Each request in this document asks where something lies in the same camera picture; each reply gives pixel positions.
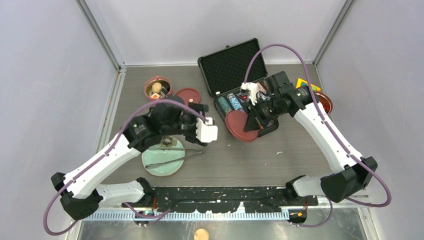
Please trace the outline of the metal tongs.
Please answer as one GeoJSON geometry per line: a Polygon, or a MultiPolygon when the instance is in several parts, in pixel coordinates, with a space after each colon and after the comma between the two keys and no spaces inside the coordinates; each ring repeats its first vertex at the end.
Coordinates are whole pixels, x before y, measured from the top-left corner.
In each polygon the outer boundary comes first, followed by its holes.
{"type": "Polygon", "coordinates": [[[143,164],[143,166],[147,169],[155,169],[161,166],[171,164],[178,161],[184,161],[191,159],[197,155],[203,155],[206,153],[205,149],[202,148],[155,148],[150,151],[158,151],[159,156],[154,156],[153,160],[156,161],[154,163],[143,164]]]}

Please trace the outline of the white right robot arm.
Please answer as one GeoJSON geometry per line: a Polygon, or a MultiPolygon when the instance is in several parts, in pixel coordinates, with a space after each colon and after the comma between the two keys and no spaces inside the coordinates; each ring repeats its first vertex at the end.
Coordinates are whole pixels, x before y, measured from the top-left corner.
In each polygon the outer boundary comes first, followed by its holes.
{"type": "Polygon", "coordinates": [[[299,205],[306,196],[326,196],[339,203],[363,190],[371,181],[370,170],[377,161],[363,157],[342,136],[328,118],[323,105],[307,86],[295,88],[284,71],[258,83],[242,83],[240,91],[247,95],[245,131],[264,129],[266,120],[276,120],[289,114],[309,133],[324,154],[332,171],[321,177],[300,176],[288,182],[285,198],[291,205],[299,205]]]}

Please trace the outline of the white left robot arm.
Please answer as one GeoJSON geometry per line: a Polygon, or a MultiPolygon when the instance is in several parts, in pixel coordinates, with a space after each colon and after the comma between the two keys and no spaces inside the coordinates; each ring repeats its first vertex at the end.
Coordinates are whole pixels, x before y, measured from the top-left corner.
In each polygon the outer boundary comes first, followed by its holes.
{"type": "Polygon", "coordinates": [[[185,105],[176,95],[146,103],[135,111],[103,149],[69,173],[55,173],[51,182],[56,198],[73,220],[82,220],[99,208],[136,203],[148,207],[154,191],[145,178],[104,185],[103,180],[126,162],[159,144],[165,136],[207,146],[218,138],[218,127],[207,117],[205,104],[185,105]]]}

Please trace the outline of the red lunch box with food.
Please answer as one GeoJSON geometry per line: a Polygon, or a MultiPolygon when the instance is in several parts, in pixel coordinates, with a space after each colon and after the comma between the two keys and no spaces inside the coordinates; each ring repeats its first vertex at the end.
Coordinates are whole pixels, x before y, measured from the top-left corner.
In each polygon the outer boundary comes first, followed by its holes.
{"type": "Polygon", "coordinates": [[[172,95],[173,86],[166,77],[156,76],[146,82],[143,92],[149,101],[154,101],[172,95]]]}

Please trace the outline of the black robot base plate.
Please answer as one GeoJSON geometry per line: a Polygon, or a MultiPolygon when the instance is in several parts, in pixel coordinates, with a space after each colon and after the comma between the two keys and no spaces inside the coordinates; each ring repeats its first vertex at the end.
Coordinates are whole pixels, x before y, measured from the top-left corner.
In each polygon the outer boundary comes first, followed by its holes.
{"type": "Polygon", "coordinates": [[[226,186],[226,187],[154,187],[133,208],[168,209],[172,213],[234,213],[240,207],[246,213],[277,213],[281,207],[305,209],[319,204],[316,197],[295,198],[284,187],[226,186]]]}

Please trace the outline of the red steel-lined lunch box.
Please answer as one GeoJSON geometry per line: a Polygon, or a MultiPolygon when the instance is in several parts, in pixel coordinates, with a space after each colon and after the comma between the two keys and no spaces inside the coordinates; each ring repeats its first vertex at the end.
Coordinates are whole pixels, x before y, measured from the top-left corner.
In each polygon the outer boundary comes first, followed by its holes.
{"type": "Polygon", "coordinates": [[[319,102],[322,104],[326,114],[329,115],[332,112],[334,107],[332,100],[323,92],[315,91],[314,93],[317,96],[319,102]]]}

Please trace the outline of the light green ceramic plate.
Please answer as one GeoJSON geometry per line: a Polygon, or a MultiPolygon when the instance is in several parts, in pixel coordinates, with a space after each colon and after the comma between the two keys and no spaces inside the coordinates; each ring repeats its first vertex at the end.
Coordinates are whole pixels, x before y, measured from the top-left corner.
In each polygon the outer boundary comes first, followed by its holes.
{"type": "Polygon", "coordinates": [[[184,163],[182,143],[173,136],[165,136],[159,144],[149,147],[141,155],[144,169],[156,177],[176,173],[184,163]]]}

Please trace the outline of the red lunch box lid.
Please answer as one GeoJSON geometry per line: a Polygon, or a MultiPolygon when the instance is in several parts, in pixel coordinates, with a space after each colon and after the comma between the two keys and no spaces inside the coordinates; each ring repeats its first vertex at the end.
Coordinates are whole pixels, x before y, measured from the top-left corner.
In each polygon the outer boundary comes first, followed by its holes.
{"type": "Polygon", "coordinates": [[[201,101],[200,93],[196,89],[190,87],[179,90],[176,95],[183,99],[186,106],[188,106],[189,103],[199,104],[201,101]]]}
{"type": "Polygon", "coordinates": [[[239,110],[229,112],[225,117],[228,131],[238,140],[246,143],[255,141],[259,136],[258,130],[244,131],[248,115],[239,110]]]}

